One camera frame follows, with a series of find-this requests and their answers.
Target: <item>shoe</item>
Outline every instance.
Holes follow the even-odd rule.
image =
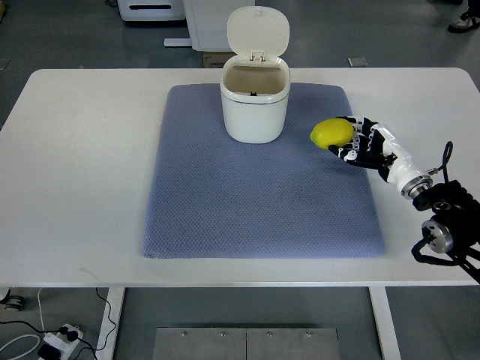
[[[480,26],[480,16],[473,16],[469,11],[462,13],[458,19],[448,26],[450,32],[460,34],[477,29]]]

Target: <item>lemon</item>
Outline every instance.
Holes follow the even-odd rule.
[[[317,124],[310,139],[322,149],[330,145],[344,146],[353,138],[353,126],[344,118],[327,118]]]

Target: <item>gray cushion pad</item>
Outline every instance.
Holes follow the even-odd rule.
[[[293,83],[282,134],[244,144],[224,127],[218,84],[171,89],[146,209],[152,258],[374,257],[384,244],[364,169],[310,141],[351,115],[342,88]]]

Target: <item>open lid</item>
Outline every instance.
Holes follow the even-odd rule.
[[[272,59],[285,52],[290,25],[280,11],[263,6],[245,6],[233,11],[227,24],[228,43],[238,55],[263,52]]]

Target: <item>metal plate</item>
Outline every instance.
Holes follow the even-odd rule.
[[[340,360],[334,328],[158,328],[153,360]]]
[[[248,360],[340,360],[334,328],[250,328]]]
[[[154,360],[245,360],[243,328],[158,328]]]

